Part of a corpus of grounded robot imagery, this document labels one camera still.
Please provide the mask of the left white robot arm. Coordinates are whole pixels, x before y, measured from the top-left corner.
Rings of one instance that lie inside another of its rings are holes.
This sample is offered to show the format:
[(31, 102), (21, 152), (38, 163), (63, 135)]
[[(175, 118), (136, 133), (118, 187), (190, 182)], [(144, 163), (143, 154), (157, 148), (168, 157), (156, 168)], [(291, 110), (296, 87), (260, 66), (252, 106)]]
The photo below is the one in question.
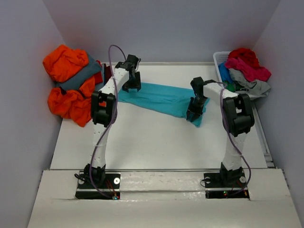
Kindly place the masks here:
[(84, 168), (84, 178), (94, 188), (105, 183), (105, 151), (110, 127), (117, 118), (118, 93), (120, 90), (141, 89), (140, 73), (137, 71), (140, 59), (128, 55), (124, 62), (118, 62), (113, 75), (106, 84), (91, 96), (91, 117), (93, 122), (93, 146), (91, 161)]

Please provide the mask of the orange t shirt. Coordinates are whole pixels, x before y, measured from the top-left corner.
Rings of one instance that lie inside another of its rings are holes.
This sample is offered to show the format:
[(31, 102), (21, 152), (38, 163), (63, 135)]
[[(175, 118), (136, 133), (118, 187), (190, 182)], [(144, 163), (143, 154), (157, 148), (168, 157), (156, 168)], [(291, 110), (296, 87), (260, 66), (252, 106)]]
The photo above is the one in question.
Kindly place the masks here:
[(95, 86), (104, 82), (100, 61), (85, 50), (62, 44), (48, 54), (42, 64), (55, 83), (47, 99), (50, 112), (85, 127), (91, 120), (91, 95)]

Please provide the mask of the teal t shirt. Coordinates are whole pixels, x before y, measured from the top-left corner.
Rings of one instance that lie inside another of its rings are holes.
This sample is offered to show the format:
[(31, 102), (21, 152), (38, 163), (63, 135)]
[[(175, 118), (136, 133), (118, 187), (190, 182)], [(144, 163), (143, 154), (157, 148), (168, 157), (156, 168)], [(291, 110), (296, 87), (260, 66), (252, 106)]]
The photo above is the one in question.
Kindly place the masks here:
[(186, 119), (190, 98), (194, 91), (188, 88), (141, 83), (141, 89), (120, 90), (119, 102), (130, 103), (138, 107)]

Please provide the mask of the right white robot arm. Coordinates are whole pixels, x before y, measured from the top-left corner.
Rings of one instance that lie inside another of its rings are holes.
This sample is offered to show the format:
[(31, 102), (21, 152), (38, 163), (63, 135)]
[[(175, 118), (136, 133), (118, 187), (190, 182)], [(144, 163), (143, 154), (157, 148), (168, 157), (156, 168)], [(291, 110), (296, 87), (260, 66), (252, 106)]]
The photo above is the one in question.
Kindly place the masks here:
[(203, 114), (208, 99), (216, 102), (221, 110), (222, 123), (227, 133), (227, 144), (224, 159), (219, 172), (205, 173), (204, 187), (245, 188), (249, 178), (245, 177), (243, 164), (248, 164), (243, 147), (247, 134), (255, 124), (251, 99), (247, 94), (237, 94), (225, 89), (214, 80), (204, 81), (201, 77), (190, 83), (194, 96), (191, 97), (186, 111), (186, 119), (196, 121)]

